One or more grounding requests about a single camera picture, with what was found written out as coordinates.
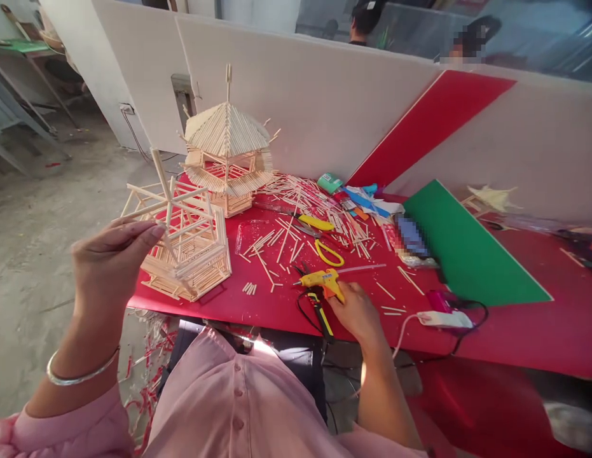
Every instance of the concrete floor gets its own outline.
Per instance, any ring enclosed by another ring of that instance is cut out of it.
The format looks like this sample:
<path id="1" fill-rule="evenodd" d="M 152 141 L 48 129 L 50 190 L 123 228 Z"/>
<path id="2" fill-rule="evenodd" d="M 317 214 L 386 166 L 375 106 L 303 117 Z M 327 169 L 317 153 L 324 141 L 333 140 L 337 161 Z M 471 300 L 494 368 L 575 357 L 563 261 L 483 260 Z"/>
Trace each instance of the concrete floor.
<path id="1" fill-rule="evenodd" d="M 120 215 L 128 197 L 126 183 L 157 181 L 154 167 L 138 152 L 121 148 L 98 111 L 75 114 L 82 132 L 63 118 L 53 121 L 72 161 L 45 168 L 58 158 L 33 158 L 26 151 L 17 151 L 21 161 L 44 179 L 30 180 L 13 169 L 0 175 L 0 417 L 21 410 L 30 398 L 69 322 L 74 301 L 71 244 Z M 33 141 L 41 151 L 48 151 L 38 138 Z M 6 147 L 17 149 L 10 144 Z M 167 160 L 167 171 L 178 172 L 179 160 Z M 127 316 L 123 349 L 129 345 L 135 355 L 142 354 L 145 333 L 144 323 Z M 361 353 L 358 346 L 341 343 L 334 346 L 328 359 L 341 366 L 359 366 Z M 121 358 L 122 368 L 126 360 Z M 416 370 L 404 371 L 401 378 L 407 392 L 420 391 Z M 326 385 L 329 401 L 353 393 L 348 380 L 336 372 L 326 371 Z M 121 389 L 125 399 L 128 387 Z M 333 404 L 333 411 L 338 430 L 351 430 L 357 401 Z M 329 429 L 334 432 L 329 417 Z"/>

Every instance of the hand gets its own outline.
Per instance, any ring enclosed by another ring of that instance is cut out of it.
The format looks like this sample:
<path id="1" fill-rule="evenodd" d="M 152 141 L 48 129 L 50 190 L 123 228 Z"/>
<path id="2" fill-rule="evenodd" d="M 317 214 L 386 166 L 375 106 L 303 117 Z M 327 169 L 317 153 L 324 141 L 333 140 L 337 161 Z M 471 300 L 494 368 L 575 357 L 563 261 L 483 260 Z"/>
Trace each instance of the hand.
<path id="1" fill-rule="evenodd" d="M 75 315 L 124 315 L 135 293 L 139 268 L 149 250 L 165 232 L 156 221 L 120 218 L 100 233 L 72 246 L 76 303 Z"/>
<path id="2" fill-rule="evenodd" d="M 384 339 L 380 318 L 372 301 L 359 283 L 338 281 L 340 291 L 345 295 L 345 303 L 335 296 L 327 302 L 341 324 L 357 339 L 360 345 L 372 340 Z"/>

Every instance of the yellow glue gun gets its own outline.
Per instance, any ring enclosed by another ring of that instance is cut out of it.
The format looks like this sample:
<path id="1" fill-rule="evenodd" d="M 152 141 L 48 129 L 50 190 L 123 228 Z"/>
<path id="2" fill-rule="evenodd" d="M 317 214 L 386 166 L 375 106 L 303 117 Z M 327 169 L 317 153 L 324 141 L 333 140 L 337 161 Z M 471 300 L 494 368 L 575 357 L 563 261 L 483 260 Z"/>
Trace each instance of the yellow glue gun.
<path id="1" fill-rule="evenodd" d="M 325 272 L 319 270 L 318 272 L 305 275 L 300 278 L 300 281 L 294 283 L 294 285 L 302 285 L 306 288 L 321 286 L 323 287 L 323 295 L 326 299 L 336 296 L 339 301 L 345 303 L 345 296 L 342 294 L 342 291 L 340 291 L 340 287 L 336 280 L 338 280 L 338 272 L 336 269 L 328 269 Z"/>

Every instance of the red stripe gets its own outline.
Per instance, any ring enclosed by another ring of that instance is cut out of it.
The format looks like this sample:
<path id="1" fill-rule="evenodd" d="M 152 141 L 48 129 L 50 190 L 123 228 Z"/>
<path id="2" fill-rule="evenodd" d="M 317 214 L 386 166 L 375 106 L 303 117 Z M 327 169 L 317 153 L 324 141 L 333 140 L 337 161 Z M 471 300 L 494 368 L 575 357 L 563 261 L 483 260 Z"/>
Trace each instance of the red stripe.
<path id="1" fill-rule="evenodd" d="M 347 184 L 387 186 L 515 83 L 446 70 L 402 116 Z"/>

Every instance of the bangle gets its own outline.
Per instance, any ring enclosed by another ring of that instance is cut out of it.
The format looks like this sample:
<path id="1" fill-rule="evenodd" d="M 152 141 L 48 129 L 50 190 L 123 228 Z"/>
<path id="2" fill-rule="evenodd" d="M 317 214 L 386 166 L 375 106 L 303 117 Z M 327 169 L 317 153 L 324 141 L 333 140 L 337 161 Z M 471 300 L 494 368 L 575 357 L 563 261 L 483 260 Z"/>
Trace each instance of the bangle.
<path id="1" fill-rule="evenodd" d="M 52 361 L 54 361 L 54 357 L 56 356 L 56 353 L 58 353 L 58 352 L 59 351 L 56 350 L 54 352 L 54 354 L 52 355 L 52 357 L 50 358 L 50 360 L 48 361 L 48 365 L 46 366 L 46 374 L 47 374 L 48 378 L 50 379 L 50 382 L 54 385 L 72 386 L 72 385 L 78 385 L 80 383 L 86 382 L 87 380 L 90 380 L 91 378 L 96 377 L 98 374 L 105 372 L 105 370 L 107 370 L 107 368 L 111 365 L 111 363 L 113 363 L 113 360 L 116 359 L 116 357 L 120 353 L 120 346 L 118 345 L 118 348 L 116 348 L 116 350 L 113 352 L 113 355 L 111 355 L 111 357 L 109 358 L 109 361 L 107 361 L 105 364 L 103 364 L 101 368 L 95 370 L 92 373 L 89 373 L 88 375 L 84 375 L 83 377 L 78 377 L 78 378 L 60 378 L 60 377 L 57 377 L 54 374 L 54 372 L 52 372 Z"/>

